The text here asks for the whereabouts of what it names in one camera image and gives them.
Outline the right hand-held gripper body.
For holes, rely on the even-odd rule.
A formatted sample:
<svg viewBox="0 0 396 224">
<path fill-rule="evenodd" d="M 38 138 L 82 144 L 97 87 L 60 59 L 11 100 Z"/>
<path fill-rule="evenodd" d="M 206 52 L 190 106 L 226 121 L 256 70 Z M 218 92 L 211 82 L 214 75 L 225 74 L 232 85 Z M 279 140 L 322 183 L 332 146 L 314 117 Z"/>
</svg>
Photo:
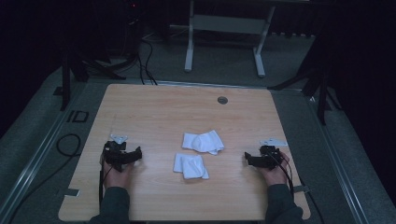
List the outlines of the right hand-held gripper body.
<svg viewBox="0 0 396 224">
<path fill-rule="evenodd" d="M 259 157 L 257 166 L 270 170 L 275 169 L 284 160 L 279 147 L 283 147 L 286 144 L 286 142 L 275 138 L 261 140 L 261 147 L 259 148 L 261 155 Z"/>
</svg>

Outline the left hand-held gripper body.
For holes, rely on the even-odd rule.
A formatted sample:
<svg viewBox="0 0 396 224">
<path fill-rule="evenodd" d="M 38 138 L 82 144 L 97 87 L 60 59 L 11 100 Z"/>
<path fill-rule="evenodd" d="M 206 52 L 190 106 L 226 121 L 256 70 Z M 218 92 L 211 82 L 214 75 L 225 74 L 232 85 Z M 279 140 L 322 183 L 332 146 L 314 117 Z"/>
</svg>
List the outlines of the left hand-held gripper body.
<svg viewBox="0 0 396 224">
<path fill-rule="evenodd" d="M 103 159 L 118 172 L 132 162 L 132 154 L 126 151 L 126 140 L 126 136 L 111 134 L 110 140 L 104 144 Z"/>
</svg>

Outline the person's right hand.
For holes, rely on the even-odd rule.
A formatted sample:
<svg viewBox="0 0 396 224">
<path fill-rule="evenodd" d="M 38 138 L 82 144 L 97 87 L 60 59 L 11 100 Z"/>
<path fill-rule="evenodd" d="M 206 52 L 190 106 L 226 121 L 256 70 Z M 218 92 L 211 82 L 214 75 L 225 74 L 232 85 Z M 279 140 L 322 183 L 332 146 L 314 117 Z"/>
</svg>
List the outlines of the person's right hand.
<svg viewBox="0 0 396 224">
<path fill-rule="evenodd" d="M 285 153 L 281 153 L 283 161 L 274 169 L 269 170 L 267 168 L 259 168 L 258 171 L 262 174 L 268 187 L 273 185 L 287 185 L 288 174 L 287 166 L 289 163 L 289 157 Z"/>
</svg>

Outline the person's left hand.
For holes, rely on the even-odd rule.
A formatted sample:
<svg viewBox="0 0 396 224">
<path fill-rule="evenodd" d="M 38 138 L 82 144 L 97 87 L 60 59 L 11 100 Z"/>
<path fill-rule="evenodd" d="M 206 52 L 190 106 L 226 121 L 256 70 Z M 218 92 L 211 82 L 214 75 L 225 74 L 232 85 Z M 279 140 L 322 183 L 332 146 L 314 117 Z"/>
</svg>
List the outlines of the person's left hand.
<svg viewBox="0 0 396 224">
<path fill-rule="evenodd" d="M 132 183 L 132 172 L 134 169 L 133 163 L 128 163 L 122 172 L 115 170 L 112 166 L 104 163 L 104 187 L 108 188 L 123 188 L 128 189 Z"/>
</svg>

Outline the crumpled white towel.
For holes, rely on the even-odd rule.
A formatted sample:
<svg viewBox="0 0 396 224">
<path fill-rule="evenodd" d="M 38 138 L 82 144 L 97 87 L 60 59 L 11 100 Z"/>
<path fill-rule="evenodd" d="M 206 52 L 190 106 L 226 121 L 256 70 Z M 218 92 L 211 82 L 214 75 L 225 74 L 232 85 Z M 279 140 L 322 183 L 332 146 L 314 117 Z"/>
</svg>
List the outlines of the crumpled white towel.
<svg viewBox="0 0 396 224">
<path fill-rule="evenodd" d="M 181 147 L 211 155 L 217 155 L 224 149 L 222 140 L 215 130 L 201 134 L 184 133 Z"/>
</svg>

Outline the folded white towel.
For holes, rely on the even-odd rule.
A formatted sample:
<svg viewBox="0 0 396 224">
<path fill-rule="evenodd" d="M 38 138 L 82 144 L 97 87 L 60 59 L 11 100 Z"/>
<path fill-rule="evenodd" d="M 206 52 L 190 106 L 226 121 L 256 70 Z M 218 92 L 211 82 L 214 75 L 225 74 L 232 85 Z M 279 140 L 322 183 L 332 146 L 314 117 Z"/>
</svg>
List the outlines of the folded white towel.
<svg viewBox="0 0 396 224">
<path fill-rule="evenodd" d="M 203 158 L 200 155 L 177 153 L 175 156 L 173 171 L 175 173 L 182 173 L 185 179 L 209 178 Z"/>
</svg>

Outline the black metal stand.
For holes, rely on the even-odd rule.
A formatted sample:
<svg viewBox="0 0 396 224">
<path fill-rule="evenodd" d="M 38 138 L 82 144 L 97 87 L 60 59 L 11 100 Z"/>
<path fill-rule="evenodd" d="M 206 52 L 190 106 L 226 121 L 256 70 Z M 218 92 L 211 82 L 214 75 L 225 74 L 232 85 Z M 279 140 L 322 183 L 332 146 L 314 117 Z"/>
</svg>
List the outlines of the black metal stand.
<svg viewBox="0 0 396 224">
<path fill-rule="evenodd" d="M 129 55 L 122 63 L 104 66 L 96 60 L 88 57 L 81 50 L 77 48 L 68 48 L 63 52 L 62 65 L 62 86 L 57 87 L 54 95 L 62 97 L 62 105 L 60 110 L 65 111 L 71 101 L 71 74 L 74 74 L 77 81 L 87 82 L 89 75 L 86 71 L 86 66 L 92 67 L 100 74 L 109 77 L 110 79 L 125 80 L 116 74 L 116 70 L 131 65 L 137 59 L 137 55 Z"/>
<path fill-rule="evenodd" d="M 284 82 L 268 87 L 268 90 L 280 91 L 306 78 L 307 81 L 302 88 L 302 94 L 307 97 L 313 97 L 318 92 L 317 116 L 320 123 L 325 125 L 329 79 L 337 56 L 338 47 L 339 42 L 334 33 L 323 28 L 315 37 L 297 74 Z"/>
</svg>

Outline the metal floor rail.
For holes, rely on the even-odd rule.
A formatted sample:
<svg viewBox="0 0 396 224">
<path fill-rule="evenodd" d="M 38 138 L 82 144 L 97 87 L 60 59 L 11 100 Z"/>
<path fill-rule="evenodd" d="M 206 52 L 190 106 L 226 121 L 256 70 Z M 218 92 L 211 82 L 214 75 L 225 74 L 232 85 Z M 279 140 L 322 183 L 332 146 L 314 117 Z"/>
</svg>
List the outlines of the metal floor rail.
<svg viewBox="0 0 396 224">
<path fill-rule="evenodd" d="M 319 100 L 317 100 L 314 96 L 308 96 L 305 100 L 309 105 L 311 114 L 315 117 L 315 121 L 316 124 L 318 125 L 319 132 L 321 136 L 324 138 L 326 152 L 332 164 L 332 168 L 334 169 L 340 188 L 343 191 L 343 194 L 346 198 L 348 207 L 355 220 L 355 223 L 369 224 L 368 218 L 362 209 L 361 202 L 356 194 L 354 187 L 352 186 L 350 178 L 347 175 L 347 171 L 341 161 L 338 150 L 335 147 L 330 132 L 327 126 L 324 125 L 318 118 L 317 110 L 319 106 Z"/>
<path fill-rule="evenodd" d="M 62 105 L 63 111 L 57 112 L 54 121 L 50 123 L 49 129 L 40 138 L 39 146 L 34 149 L 32 157 L 25 163 L 9 194 L 0 204 L 0 224 L 10 224 L 13 216 L 17 214 L 40 166 L 46 159 L 50 148 L 55 142 L 55 138 L 64 126 L 66 117 L 71 113 L 71 107 L 83 93 L 85 86 L 85 83 L 77 83 L 73 87 L 73 93 L 69 102 L 66 106 Z"/>
</svg>

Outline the white desk frame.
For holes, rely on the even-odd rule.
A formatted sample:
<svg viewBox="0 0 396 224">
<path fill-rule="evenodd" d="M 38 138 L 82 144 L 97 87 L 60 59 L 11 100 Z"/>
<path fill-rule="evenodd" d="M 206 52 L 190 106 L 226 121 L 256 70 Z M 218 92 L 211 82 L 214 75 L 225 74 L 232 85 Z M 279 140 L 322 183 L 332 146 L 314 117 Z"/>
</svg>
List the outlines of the white desk frame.
<svg viewBox="0 0 396 224">
<path fill-rule="evenodd" d="M 211 31 L 223 33 L 238 33 L 247 35 L 258 35 L 261 39 L 257 46 L 252 49 L 258 77 L 264 77 L 264 63 L 262 60 L 262 49 L 264 41 L 275 14 L 276 7 L 270 6 L 265 19 L 248 19 L 223 17 L 215 15 L 196 14 L 194 12 L 195 0 L 190 0 L 188 46 L 185 58 L 184 71 L 190 72 L 193 64 L 194 54 L 194 32 Z"/>
</svg>

